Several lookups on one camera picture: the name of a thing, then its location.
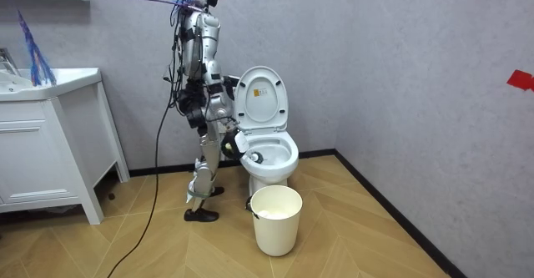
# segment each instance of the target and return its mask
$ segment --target toilet lid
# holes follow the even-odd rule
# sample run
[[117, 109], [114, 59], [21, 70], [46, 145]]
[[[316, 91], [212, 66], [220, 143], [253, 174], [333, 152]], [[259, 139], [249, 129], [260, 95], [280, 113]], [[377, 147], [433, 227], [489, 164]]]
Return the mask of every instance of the toilet lid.
[[273, 69], [257, 66], [247, 70], [235, 91], [234, 117], [240, 129], [252, 132], [287, 127], [287, 93]]

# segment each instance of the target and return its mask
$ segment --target plastic bucket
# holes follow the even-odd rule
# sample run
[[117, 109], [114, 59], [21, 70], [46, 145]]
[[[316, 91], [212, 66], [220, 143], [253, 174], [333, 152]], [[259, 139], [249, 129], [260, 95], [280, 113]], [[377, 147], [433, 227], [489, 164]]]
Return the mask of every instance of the plastic bucket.
[[287, 186], [271, 185], [256, 191], [247, 202], [254, 216], [258, 247], [267, 255], [282, 256], [295, 246], [302, 198]]

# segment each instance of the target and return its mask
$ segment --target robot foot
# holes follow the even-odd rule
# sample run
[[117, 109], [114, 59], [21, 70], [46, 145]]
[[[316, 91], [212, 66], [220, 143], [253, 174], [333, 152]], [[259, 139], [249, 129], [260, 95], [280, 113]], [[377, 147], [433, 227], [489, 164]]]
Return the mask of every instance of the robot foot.
[[202, 223], [208, 223], [216, 221], [219, 218], [219, 213], [215, 211], [209, 211], [204, 208], [198, 208], [196, 212], [193, 212], [191, 209], [185, 211], [184, 220], [185, 221], [198, 221]]
[[219, 186], [216, 186], [214, 191], [211, 193], [211, 195], [209, 196], [210, 198], [211, 197], [215, 197], [217, 195], [221, 195], [224, 193], [224, 187], [219, 187]]

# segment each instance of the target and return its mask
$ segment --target robot leg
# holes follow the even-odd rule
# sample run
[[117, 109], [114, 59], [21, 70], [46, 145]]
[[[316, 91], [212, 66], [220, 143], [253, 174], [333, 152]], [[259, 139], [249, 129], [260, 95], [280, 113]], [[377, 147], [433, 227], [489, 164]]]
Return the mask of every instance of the robot leg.
[[219, 218], [217, 212], [202, 208], [207, 198], [224, 192], [222, 187], [213, 187], [217, 168], [219, 167], [220, 149], [216, 132], [213, 131], [211, 134], [205, 134], [200, 137], [200, 148], [203, 156], [201, 160], [197, 160], [195, 163], [192, 187], [188, 189], [188, 195], [194, 201], [193, 208], [185, 212], [184, 219], [186, 221], [209, 222]]

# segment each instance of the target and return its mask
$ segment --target black baseboard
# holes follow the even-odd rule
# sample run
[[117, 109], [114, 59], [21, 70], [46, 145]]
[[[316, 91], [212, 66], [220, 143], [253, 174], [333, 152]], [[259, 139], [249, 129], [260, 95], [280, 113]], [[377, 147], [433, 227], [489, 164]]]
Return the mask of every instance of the black baseboard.
[[456, 265], [423, 235], [383, 194], [373, 186], [350, 162], [334, 149], [335, 157], [355, 176], [364, 188], [384, 207], [384, 209], [399, 223], [399, 225], [413, 238], [417, 244], [434, 260], [434, 262], [452, 278], [467, 278]]
[[[336, 152], [335, 149], [318, 149], [318, 150], [307, 151], [307, 152], [299, 152], [299, 158], [303, 159], [303, 158], [333, 155], [335, 154], [335, 152]], [[237, 165], [241, 165], [239, 160], [225, 160], [219, 163], [220, 168], [237, 166]], [[193, 169], [194, 169], [194, 164], [166, 165], [166, 166], [159, 166], [158, 172], [160, 174], [167, 174], [167, 173], [178, 173], [178, 172], [184, 172], [184, 171], [193, 171]], [[149, 174], [156, 174], [156, 169], [155, 168], [131, 169], [129, 173], [130, 173], [130, 176], [132, 177], [144, 176], [144, 175], [149, 175]]]

